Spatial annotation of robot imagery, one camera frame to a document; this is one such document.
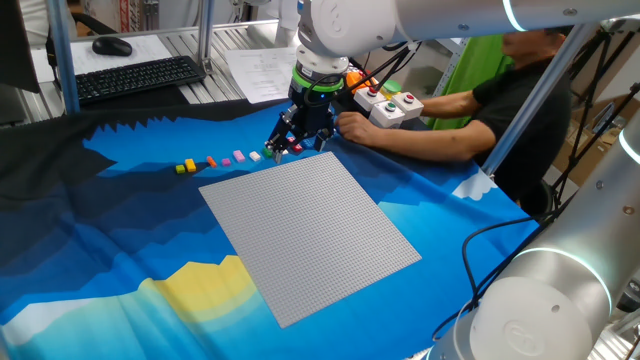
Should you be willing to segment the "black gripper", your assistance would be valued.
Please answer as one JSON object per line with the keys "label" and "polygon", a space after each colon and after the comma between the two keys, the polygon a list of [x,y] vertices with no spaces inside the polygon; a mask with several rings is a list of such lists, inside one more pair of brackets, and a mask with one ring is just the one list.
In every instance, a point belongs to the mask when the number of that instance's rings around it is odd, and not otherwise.
{"label": "black gripper", "polygon": [[334,112],[330,109],[331,100],[344,87],[341,84],[330,92],[320,91],[320,86],[314,87],[308,95],[309,103],[320,103],[311,107],[307,104],[305,94],[308,88],[300,84],[292,84],[288,95],[296,110],[281,112],[279,119],[265,143],[265,147],[272,153],[272,159],[280,164],[284,151],[289,146],[287,136],[289,132],[295,137],[314,137],[313,148],[322,152],[327,141],[334,135]]}

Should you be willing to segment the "person's left hand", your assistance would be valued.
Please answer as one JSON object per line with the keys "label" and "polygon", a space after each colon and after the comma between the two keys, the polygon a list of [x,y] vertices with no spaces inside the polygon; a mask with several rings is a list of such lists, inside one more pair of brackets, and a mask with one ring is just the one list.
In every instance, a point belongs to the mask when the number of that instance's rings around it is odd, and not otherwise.
{"label": "person's left hand", "polygon": [[357,112],[343,112],[336,118],[339,134],[353,143],[376,147],[380,144],[381,129]]}

